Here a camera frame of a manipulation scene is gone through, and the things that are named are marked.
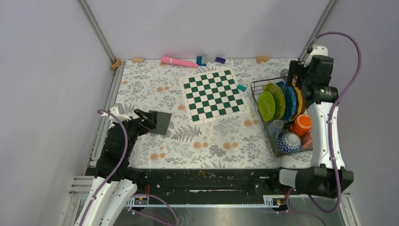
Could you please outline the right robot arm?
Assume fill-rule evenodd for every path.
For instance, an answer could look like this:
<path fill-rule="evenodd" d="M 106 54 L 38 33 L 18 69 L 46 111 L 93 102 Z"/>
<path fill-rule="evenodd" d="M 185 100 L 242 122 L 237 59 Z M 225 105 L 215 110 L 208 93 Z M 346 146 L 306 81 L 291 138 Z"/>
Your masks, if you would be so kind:
<path fill-rule="evenodd" d="M 339 198 L 354 181 L 354 173 L 346 170 L 339 146 L 339 92 L 329 84 L 334 60 L 325 46 L 313 45 L 306 53 L 306 60 L 290 62 L 287 85 L 295 79 L 295 87 L 302 90 L 306 101 L 312 125 L 311 166 L 279 168 L 277 177 L 270 180 L 270 188 L 276 194 L 291 187 L 300 194 Z"/>

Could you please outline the lime green plate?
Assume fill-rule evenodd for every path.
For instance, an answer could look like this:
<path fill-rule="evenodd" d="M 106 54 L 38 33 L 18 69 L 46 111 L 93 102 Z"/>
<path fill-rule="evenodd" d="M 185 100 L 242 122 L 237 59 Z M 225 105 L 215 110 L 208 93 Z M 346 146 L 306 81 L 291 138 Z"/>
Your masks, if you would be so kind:
<path fill-rule="evenodd" d="M 276 104 L 274 97 L 270 92 L 264 91 L 260 94 L 257 106 L 263 121 L 268 122 L 272 120 L 276 111 Z"/>

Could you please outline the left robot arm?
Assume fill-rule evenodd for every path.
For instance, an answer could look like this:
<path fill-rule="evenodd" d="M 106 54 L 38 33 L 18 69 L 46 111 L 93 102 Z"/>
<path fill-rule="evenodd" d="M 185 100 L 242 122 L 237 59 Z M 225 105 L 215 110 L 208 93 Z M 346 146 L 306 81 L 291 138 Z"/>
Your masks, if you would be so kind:
<path fill-rule="evenodd" d="M 95 167 L 88 198 L 76 226 L 112 226 L 126 202 L 145 190 L 142 171 L 129 166 L 129 157 L 138 137 L 156 129 L 158 112 L 135 109 L 138 118 L 120 112 L 118 106 L 99 109 L 101 116 L 114 124 L 107 131 L 103 149 Z"/>

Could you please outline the blue dotted plate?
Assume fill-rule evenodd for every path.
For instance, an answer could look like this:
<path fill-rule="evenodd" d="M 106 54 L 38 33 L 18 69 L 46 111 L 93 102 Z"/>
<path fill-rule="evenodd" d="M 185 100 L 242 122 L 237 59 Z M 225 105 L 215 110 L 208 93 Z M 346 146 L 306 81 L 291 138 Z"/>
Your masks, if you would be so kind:
<path fill-rule="evenodd" d="M 277 82 L 277 85 L 281 88 L 285 98 L 285 111 L 282 116 L 282 120 L 290 120 L 294 117 L 295 111 L 297 110 L 297 99 L 296 93 L 292 86 L 287 86 L 284 81 Z"/>

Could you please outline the olive green dotted plate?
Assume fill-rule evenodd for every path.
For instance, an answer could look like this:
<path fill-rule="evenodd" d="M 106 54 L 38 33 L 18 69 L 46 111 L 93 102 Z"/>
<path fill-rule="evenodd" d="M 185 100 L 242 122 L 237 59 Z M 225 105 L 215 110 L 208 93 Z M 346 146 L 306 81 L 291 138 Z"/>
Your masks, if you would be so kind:
<path fill-rule="evenodd" d="M 276 83 L 268 83 L 264 91 L 270 92 L 275 102 L 275 112 L 271 120 L 281 120 L 286 109 L 286 101 L 282 89 Z"/>

